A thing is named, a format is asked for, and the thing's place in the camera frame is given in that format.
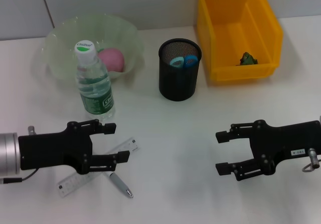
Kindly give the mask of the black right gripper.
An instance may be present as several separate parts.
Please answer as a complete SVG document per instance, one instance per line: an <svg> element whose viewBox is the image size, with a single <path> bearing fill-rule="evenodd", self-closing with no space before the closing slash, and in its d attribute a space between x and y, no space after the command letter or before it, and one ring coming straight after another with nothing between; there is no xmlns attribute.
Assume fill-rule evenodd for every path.
<svg viewBox="0 0 321 224"><path fill-rule="evenodd" d="M229 131L216 133L218 143L249 139L254 159L236 163L218 163L220 176L234 174L237 181L259 175L272 175L276 166L289 159L310 157L311 166L319 167L320 122L311 121L283 127L272 127L264 120L231 124Z"/></svg>

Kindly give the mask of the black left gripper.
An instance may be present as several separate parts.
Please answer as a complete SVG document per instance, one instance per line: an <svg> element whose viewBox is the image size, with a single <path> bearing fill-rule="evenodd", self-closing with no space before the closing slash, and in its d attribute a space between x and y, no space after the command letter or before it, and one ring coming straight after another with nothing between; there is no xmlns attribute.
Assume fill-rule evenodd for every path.
<svg viewBox="0 0 321 224"><path fill-rule="evenodd" d="M98 119L69 122L64 131L51 134L19 136L22 170L67 165L79 174L115 171L117 164L129 160L129 151L93 155L90 135L114 134L115 123L102 124Z"/></svg>

